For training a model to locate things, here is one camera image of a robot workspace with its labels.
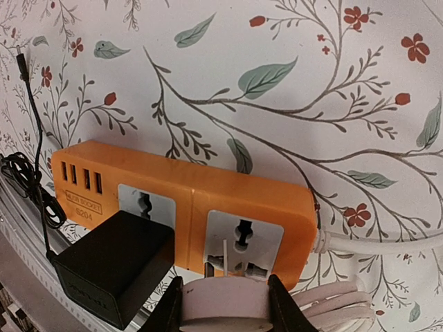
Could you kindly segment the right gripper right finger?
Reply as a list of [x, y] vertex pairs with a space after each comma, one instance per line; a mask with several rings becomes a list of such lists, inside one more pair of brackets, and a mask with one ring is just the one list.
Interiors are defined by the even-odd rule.
[[277, 275], [268, 280], [269, 309], [273, 332], [314, 332], [314, 326], [303, 315]]

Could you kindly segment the black power adapter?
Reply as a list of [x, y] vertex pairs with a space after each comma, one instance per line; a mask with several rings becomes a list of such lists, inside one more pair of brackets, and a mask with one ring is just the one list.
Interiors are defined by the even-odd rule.
[[51, 260], [66, 296], [124, 330], [174, 264], [174, 230], [119, 211]]

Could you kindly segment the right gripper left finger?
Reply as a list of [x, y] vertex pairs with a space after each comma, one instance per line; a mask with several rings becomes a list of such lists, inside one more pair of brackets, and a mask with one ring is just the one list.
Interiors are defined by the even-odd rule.
[[183, 298], [183, 278], [175, 277], [152, 314], [138, 332], [179, 332]]

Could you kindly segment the orange power strip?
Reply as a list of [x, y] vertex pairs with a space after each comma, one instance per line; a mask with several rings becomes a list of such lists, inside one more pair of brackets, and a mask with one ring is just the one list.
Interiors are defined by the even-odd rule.
[[317, 233], [314, 198], [305, 187], [95, 141], [53, 153], [56, 197], [67, 217], [95, 228], [118, 210], [118, 186], [176, 203], [176, 264], [200, 272], [206, 219], [220, 211], [283, 227], [273, 272], [287, 289], [299, 281]]

